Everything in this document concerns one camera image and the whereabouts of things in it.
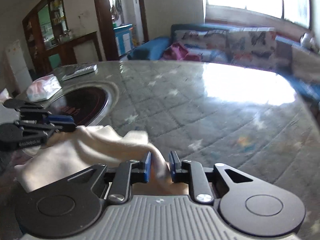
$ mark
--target doorway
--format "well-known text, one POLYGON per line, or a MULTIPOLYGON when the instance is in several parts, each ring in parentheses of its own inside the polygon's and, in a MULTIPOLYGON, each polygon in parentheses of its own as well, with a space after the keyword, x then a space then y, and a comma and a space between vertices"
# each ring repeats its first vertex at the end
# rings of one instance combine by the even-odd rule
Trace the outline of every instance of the doorway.
POLYGON ((133 48, 143 44, 145 37, 139 0, 109 0, 117 50, 124 58, 133 48))
POLYGON ((107 60, 124 59, 148 41, 144 0, 94 1, 105 54, 110 55, 107 60))

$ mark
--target remote control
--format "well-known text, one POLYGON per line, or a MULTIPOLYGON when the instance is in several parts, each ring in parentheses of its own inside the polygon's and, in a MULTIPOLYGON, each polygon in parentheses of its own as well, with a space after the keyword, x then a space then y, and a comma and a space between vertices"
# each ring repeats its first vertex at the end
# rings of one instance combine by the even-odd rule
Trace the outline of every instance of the remote control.
POLYGON ((74 78, 74 77, 77 77, 77 76, 81 76, 81 75, 84 75, 84 74, 87 74, 87 73, 94 72, 94 71, 96 71, 96 69, 97 69, 97 65, 92 65, 92 66, 89 66, 89 67, 85 67, 85 68, 76 70, 75 72, 73 72, 71 74, 64 75, 63 78, 62 78, 62 81, 65 81, 65 80, 68 80, 70 78, 74 78))

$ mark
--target wooden door frame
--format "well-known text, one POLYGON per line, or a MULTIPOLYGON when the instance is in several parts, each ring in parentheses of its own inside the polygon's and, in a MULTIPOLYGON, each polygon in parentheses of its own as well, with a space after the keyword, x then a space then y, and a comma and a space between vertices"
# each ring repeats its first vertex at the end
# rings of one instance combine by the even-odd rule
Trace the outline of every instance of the wooden door frame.
MULTIPOLYGON (((107 60, 119 60, 109 0, 94 0, 103 50, 107 60)), ((144 0, 139 0, 144 41, 149 41, 144 0)))
POLYGON ((94 0, 103 51, 107 60, 119 60, 109 0, 94 0))

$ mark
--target white cloth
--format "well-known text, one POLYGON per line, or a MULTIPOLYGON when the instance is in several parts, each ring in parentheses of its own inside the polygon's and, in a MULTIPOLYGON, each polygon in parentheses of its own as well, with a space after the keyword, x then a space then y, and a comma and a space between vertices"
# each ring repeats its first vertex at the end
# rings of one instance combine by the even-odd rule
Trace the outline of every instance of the white cloth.
POLYGON ((5 101, 7 101, 10 98, 11 97, 9 96, 9 92, 7 91, 6 88, 4 90, 2 90, 2 92, 0 92, 0 103, 4 103, 5 101))
POLYGON ((17 179, 27 192, 70 176, 94 164, 117 167, 119 163, 140 160, 149 151, 151 178, 147 184, 136 183, 134 194, 180 195, 188 193, 184 183, 173 184, 170 171, 160 151, 148 141, 144 131, 130 131, 119 136, 111 126, 78 126, 73 133, 57 133, 44 149, 24 165, 17 165, 17 179))

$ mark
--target blue sofa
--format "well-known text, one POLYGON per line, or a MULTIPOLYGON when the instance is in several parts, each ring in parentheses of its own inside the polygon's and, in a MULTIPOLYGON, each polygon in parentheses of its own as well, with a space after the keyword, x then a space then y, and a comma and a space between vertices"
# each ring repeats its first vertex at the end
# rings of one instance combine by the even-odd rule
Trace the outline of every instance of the blue sofa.
MULTIPOLYGON (((235 25, 223 24, 175 24, 171 27, 171 37, 158 37, 149 42, 136 47, 128 55, 129 60, 159 60, 163 52, 172 44, 177 30, 191 30, 198 32, 205 32, 211 30, 225 30, 230 31, 236 28, 242 28, 235 25)), ((298 42, 289 40, 287 38, 276 36, 276 56, 286 59, 289 64, 278 65, 276 72, 286 78, 292 87, 302 97, 313 104, 318 104, 320 101, 320 85, 319 84, 306 84, 302 80, 296 78, 292 74, 292 45, 300 46, 298 42)))

